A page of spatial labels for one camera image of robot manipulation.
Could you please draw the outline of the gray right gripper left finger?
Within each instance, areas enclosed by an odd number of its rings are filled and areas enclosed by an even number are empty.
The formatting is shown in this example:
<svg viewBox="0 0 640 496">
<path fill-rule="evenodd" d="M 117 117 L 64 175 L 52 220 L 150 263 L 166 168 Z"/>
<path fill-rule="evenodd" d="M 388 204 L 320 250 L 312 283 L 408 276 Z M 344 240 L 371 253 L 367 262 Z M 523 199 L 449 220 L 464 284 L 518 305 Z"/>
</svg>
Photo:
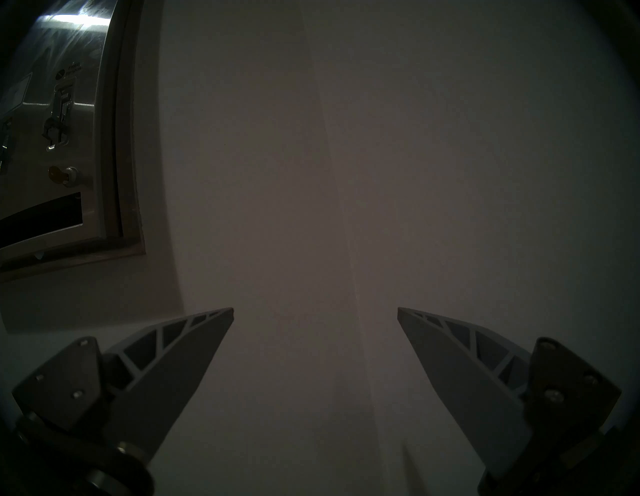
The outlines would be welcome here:
<svg viewBox="0 0 640 496">
<path fill-rule="evenodd" d="M 82 336 L 12 391 L 24 415 L 53 431 L 153 458 L 199 387 L 234 322 L 232 307 L 160 322 L 103 351 Z"/>
</svg>

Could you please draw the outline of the gray right gripper right finger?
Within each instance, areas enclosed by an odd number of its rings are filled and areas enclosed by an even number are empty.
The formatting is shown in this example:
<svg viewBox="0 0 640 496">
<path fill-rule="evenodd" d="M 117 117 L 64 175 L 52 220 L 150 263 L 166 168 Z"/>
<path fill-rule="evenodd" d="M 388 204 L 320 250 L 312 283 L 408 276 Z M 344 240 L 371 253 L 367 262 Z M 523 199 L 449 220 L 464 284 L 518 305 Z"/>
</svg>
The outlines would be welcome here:
<svg viewBox="0 0 640 496">
<path fill-rule="evenodd" d="M 406 307 L 397 321 L 486 478 L 548 478 L 598 433 L 622 391 L 557 339 L 527 351 L 491 329 Z"/>
</svg>

